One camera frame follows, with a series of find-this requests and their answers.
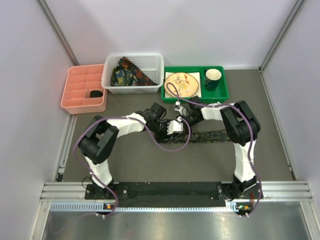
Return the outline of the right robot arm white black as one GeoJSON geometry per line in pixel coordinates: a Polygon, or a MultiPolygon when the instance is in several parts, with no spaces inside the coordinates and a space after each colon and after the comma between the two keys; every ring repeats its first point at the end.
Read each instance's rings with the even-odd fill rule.
{"type": "Polygon", "coordinates": [[[223,185],[220,195],[225,200],[245,198],[257,185],[258,174],[254,168],[254,148],[261,125],[248,104],[236,103],[203,104],[195,102],[198,97],[186,100],[192,110],[184,117],[189,125],[204,120],[222,121],[235,150],[235,170],[230,185],[223,185]]]}

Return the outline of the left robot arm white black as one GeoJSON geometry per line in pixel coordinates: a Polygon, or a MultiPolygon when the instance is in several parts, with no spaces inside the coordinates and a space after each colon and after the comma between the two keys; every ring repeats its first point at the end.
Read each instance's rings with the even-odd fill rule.
{"type": "Polygon", "coordinates": [[[162,119],[165,113],[165,108],[154,103],[151,108],[126,116],[102,120],[102,117],[98,115],[93,119],[92,124],[100,122],[83,136],[78,147],[88,163],[98,195],[106,199],[114,191],[108,158],[116,140],[122,136],[146,130],[150,130],[156,140],[169,138],[169,135],[172,134],[169,131],[170,124],[174,121],[162,119]]]}

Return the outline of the green floral tie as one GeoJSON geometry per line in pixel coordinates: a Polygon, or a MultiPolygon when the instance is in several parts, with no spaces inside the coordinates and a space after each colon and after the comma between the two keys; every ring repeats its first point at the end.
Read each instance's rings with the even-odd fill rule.
{"type": "MultiPolygon", "coordinates": [[[[188,140],[188,137],[188,132],[174,133],[170,137],[158,140],[158,143],[185,144],[188,140]]],[[[231,139],[225,130],[192,132],[189,137],[190,144],[225,143],[230,141],[231,139]]]]}

